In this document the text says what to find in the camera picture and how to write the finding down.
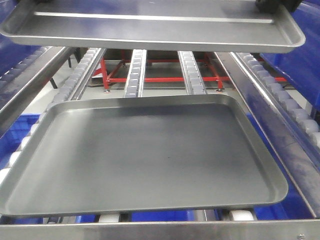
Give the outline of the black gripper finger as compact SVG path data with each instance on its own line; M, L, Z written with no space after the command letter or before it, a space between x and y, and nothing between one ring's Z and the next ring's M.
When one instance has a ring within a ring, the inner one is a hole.
M301 2L302 0L256 0L255 5L261 13L275 13L280 5L293 13Z

